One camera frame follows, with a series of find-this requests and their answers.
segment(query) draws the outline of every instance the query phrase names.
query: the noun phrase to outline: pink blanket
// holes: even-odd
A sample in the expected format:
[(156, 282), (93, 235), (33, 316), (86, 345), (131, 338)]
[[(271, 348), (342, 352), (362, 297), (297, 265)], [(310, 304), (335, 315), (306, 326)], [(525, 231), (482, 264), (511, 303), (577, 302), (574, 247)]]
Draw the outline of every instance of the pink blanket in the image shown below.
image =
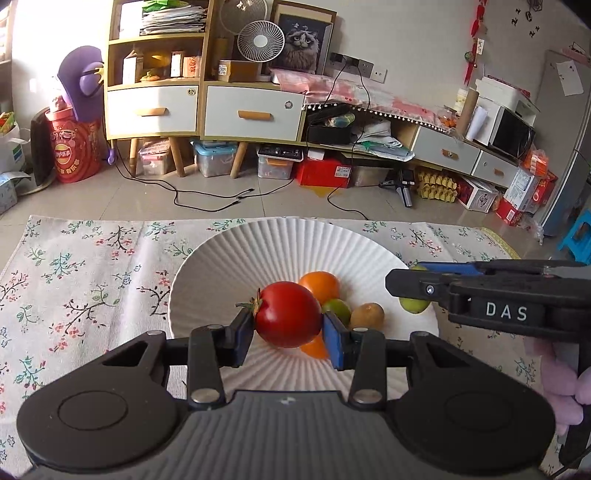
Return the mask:
[(325, 103), (330, 93), (329, 102), (348, 103), (370, 110), (383, 113), (391, 113), (416, 122), (423, 122), (442, 130), (449, 130), (441, 123), (435, 112), (420, 105), (406, 102), (392, 93), (380, 90), (372, 85), (374, 82), (367, 81), (365, 88), (369, 91), (371, 105), (368, 105), (368, 93), (360, 83), (350, 80), (338, 79), (333, 89), (335, 79), (325, 75), (312, 73), (294, 72), (292, 70), (272, 69), (277, 77), (283, 92), (305, 93), (306, 105)]

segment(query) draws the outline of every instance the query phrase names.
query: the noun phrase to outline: wall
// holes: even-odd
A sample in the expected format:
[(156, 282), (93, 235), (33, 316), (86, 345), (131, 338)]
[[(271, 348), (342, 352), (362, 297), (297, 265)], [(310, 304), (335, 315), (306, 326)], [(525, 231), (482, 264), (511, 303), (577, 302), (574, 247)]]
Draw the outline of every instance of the wall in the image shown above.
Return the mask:
[[(517, 14), (517, 8), (521, 10), (520, 14)], [(529, 90), (535, 99), (540, 88), (545, 51), (560, 51), (575, 41), (589, 54), (591, 31), (557, 0), (544, 0), (543, 10), (533, 12), (531, 22), (525, 17), (527, 10), (525, 0), (488, 2), (485, 17), (488, 32), (483, 57), (487, 75)], [(514, 18), (517, 18), (516, 25), (511, 23)]]
[[(425, 106), (454, 103), (466, 71), (463, 56), (471, 48), (476, 0), (301, 1), (338, 12), (331, 50), (386, 67), (384, 88)], [(21, 122), (48, 105), (51, 78), (70, 50), (104, 47), (110, 5), (111, 0), (19, 0), (12, 74)], [(522, 13), (513, 26), (516, 7)], [(587, 47), (591, 35), (557, 0), (545, 0), (533, 22), (540, 31), (530, 38), (525, 10), (525, 0), (488, 2), (484, 64), (487, 74), (535, 93), (545, 50), (573, 41)]]
[(12, 44), (12, 83), (17, 120), (30, 122), (49, 105), (52, 77), (74, 48), (104, 49), (111, 0), (19, 0)]

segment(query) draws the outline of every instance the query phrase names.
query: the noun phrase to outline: plastic bag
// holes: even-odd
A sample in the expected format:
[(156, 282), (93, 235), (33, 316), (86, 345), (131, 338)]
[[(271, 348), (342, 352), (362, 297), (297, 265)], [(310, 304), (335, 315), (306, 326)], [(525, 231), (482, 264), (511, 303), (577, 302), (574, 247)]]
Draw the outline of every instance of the plastic bag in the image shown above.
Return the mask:
[(538, 177), (548, 174), (548, 156), (544, 150), (530, 150), (522, 167)]
[(517, 226), (534, 235), (534, 238), (540, 242), (540, 245), (544, 243), (544, 228), (533, 217), (523, 215)]

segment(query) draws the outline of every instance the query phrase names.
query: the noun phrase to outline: tissue box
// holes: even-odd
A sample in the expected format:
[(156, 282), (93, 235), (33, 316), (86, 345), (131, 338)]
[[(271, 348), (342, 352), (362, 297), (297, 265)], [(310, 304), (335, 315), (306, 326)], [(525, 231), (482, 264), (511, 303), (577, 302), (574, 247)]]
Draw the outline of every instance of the tissue box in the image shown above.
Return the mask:
[(0, 213), (6, 212), (17, 204), (17, 192), (12, 180), (6, 175), (0, 175)]

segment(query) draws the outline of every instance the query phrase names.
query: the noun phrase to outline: microwave oven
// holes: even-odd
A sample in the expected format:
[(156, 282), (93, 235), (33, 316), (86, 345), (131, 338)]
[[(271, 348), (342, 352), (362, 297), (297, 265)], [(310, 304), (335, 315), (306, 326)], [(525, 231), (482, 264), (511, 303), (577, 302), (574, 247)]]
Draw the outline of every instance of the microwave oven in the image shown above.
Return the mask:
[(488, 115), (474, 140), (503, 156), (523, 160), (534, 142), (534, 128), (515, 112), (489, 99), (479, 98), (478, 105)]

